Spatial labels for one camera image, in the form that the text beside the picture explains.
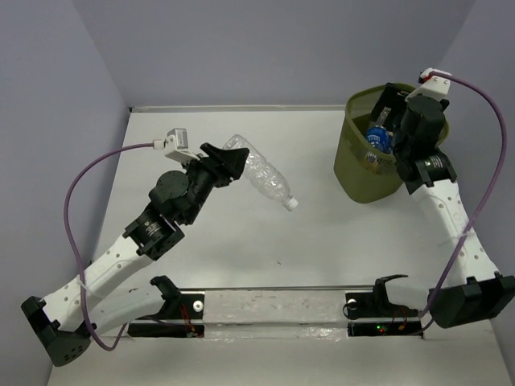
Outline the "blue label bottle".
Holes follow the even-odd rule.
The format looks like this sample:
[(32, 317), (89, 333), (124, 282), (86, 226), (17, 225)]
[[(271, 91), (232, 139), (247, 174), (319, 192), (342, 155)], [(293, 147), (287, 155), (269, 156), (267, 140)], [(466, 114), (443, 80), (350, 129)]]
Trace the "blue label bottle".
[(390, 154), (392, 151), (392, 137), (391, 132), (377, 125), (368, 128), (365, 135), (367, 142), (384, 154)]

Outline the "clear unlabelled bottle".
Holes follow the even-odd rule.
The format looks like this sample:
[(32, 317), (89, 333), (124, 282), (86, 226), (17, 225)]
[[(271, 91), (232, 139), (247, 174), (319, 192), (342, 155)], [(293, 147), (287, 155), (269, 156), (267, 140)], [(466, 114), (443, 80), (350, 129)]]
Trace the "clear unlabelled bottle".
[(224, 150), (242, 148), (249, 150), (243, 176), (253, 188), (267, 199), (280, 203), (287, 211), (296, 209), (299, 202), (291, 194), (286, 178), (246, 138), (235, 134), (223, 146)]

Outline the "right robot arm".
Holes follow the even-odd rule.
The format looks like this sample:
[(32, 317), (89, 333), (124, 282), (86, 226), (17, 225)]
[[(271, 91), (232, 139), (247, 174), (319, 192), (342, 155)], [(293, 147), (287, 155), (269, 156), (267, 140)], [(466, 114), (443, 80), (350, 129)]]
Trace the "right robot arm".
[(427, 285), (404, 274), (378, 278), (370, 305), (380, 315), (400, 307), (429, 314), (442, 328), (493, 319), (514, 298), (514, 277), (502, 275), (490, 260), (460, 198), (454, 167), (438, 146), (448, 89), (424, 84), (408, 92), (388, 83), (370, 114), (377, 121), (389, 112), (384, 123), (393, 134), (397, 173), (446, 260), (441, 277)]

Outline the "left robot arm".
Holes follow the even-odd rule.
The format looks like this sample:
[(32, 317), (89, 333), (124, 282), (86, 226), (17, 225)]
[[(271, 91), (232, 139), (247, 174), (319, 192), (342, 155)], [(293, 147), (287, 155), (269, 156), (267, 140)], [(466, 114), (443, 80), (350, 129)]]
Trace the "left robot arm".
[(242, 176), (249, 156), (246, 148), (223, 150), (209, 143), (202, 144), (202, 153), (197, 155), (177, 148), (171, 139), (142, 143), (140, 148), (164, 150), (183, 169), (158, 178), (143, 212), (90, 265), (84, 264), (72, 234), (67, 234), (76, 256), (77, 276), (52, 294), (29, 297), (21, 305), (56, 367), (76, 360), (91, 343), (113, 351), (115, 344), (101, 340), (105, 331), (124, 329), (136, 318), (168, 318), (177, 311), (181, 293), (166, 276), (152, 278), (112, 305), (106, 298), (174, 248), (184, 238), (181, 228), (194, 223), (213, 189), (227, 187)]

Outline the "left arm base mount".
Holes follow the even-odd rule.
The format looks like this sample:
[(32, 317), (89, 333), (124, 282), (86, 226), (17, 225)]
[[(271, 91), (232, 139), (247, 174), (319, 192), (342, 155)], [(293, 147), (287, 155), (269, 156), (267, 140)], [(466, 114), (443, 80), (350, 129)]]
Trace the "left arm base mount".
[(180, 290), (166, 276), (157, 276), (150, 284), (161, 293), (159, 310), (131, 322), (127, 329), (132, 338), (203, 338), (205, 292)]

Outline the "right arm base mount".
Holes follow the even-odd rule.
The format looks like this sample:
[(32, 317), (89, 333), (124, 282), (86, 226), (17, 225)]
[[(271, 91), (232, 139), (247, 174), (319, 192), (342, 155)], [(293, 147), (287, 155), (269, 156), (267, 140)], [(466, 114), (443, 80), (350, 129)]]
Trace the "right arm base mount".
[(344, 317), (350, 322), (351, 337), (419, 336), (423, 337), (422, 323), (418, 311), (389, 301), (386, 284), (408, 278), (395, 274), (378, 278), (371, 290), (351, 292), (345, 295), (342, 307)]

